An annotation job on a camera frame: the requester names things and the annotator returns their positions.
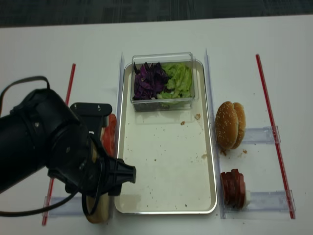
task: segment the white tabletop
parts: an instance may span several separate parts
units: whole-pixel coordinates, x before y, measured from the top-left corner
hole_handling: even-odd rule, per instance
[[[117,90],[121,51],[125,63],[133,55],[191,51],[210,55],[211,76],[230,76],[261,56],[268,93],[279,126],[281,150],[296,204],[296,220],[221,220],[211,215],[135,216],[115,213],[107,224],[92,225],[84,217],[49,219],[41,215],[1,218],[5,234],[312,234],[313,165],[313,16],[221,19],[163,23],[125,23],[0,29],[0,87],[31,76],[45,75],[65,99],[72,63],[76,63],[70,104],[110,103],[104,93]],[[12,88],[3,113],[43,83]],[[0,210],[41,207],[46,196],[47,169],[0,195]],[[54,191],[64,191],[57,185]]]

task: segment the sliced tomato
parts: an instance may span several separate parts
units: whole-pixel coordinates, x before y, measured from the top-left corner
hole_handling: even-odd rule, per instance
[[[116,116],[114,114],[109,115],[109,125],[104,128],[101,142],[106,150],[107,154],[111,157],[114,156],[114,139],[116,129]]]

